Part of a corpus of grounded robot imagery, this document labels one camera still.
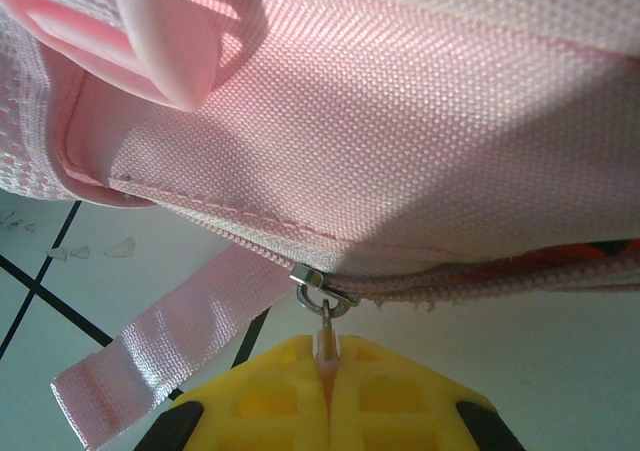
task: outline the pink backpack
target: pink backpack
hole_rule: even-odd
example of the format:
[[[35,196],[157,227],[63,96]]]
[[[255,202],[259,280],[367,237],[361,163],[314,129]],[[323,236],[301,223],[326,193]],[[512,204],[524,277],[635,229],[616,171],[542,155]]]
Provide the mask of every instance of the pink backpack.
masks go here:
[[[637,289],[640,0],[0,4],[0,186],[240,245],[56,378],[86,447],[292,268],[346,307]]]

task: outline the zipper teeth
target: zipper teeth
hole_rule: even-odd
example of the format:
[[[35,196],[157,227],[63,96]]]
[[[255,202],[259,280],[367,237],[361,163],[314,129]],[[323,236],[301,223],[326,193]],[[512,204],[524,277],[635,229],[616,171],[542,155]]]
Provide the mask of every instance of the zipper teeth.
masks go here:
[[[254,253],[284,267],[291,269],[295,262],[285,256],[260,246],[248,239],[213,226],[201,219],[186,216],[190,221],[207,228],[220,236],[247,248]],[[430,282],[447,279],[469,271],[478,264],[443,266],[441,270],[429,270],[409,276],[391,276],[382,278],[352,278],[326,275],[325,281],[333,289],[349,293],[358,293],[374,302],[386,301],[462,301],[482,297],[498,297],[519,294],[527,291],[545,289],[562,291],[592,278],[607,278],[621,273],[640,271],[640,253],[624,257],[605,258],[597,263],[587,262],[559,269],[540,271],[533,275],[513,276],[489,282],[445,284],[429,286]]]

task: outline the metal ring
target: metal ring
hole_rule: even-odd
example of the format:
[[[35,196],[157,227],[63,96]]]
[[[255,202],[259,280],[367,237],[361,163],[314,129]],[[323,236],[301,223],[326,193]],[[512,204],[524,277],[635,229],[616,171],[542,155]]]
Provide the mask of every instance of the metal ring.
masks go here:
[[[309,286],[303,283],[298,283],[296,296],[298,296],[298,301],[300,301],[302,307],[308,309],[314,314],[317,314],[318,316],[324,316],[324,308],[309,298]],[[329,316],[331,318],[339,318],[340,316],[344,316],[347,311],[349,311],[349,308],[350,306],[347,306],[342,302],[338,302],[338,304],[330,309]]]

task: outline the zipper pull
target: zipper pull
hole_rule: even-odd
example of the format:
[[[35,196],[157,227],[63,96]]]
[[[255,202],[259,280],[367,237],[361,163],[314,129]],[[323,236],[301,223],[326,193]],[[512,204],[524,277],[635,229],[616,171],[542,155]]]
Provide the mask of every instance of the zipper pull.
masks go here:
[[[360,304],[361,297],[359,294],[345,293],[344,291],[338,291],[324,286],[324,275],[320,271],[307,265],[300,263],[295,264],[289,276],[298,282],[296,294],[300,304],[318,316],[323,316],[325,311],[323,306],[319,306],[309,298],[309,288],[320,291],[338,301],[338,304],[330,309],[331,318],[344,316],[347,311]]]

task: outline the floor tile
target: floor tile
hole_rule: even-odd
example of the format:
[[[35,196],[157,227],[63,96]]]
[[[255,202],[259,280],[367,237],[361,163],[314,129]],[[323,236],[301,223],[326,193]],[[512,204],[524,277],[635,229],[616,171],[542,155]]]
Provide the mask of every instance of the floor tile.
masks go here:
[[[0,190],[0,254],[35,277],[72,205]]]
[[[128,239],[135,241],[133,256],[104,254]],[[54,260],[44,285],[115,336],[228,241],[160,207],[121,210],[83,203],[62,246],[69,253],[88,247],[90,255]]]
[[[427,307],[363,303],[335,320],[485,394],[526,449],[623,451],[640,442],[640,294],[532,293]],[[320,318],[292,295],[269,313],[254,356]]]
[[[49,388],[52,378],[99,346],[39,298],[0,362],[2,448],[81,449]]]
[[[0,342],[6,336],[28,292],[13,276],[0,269]]]

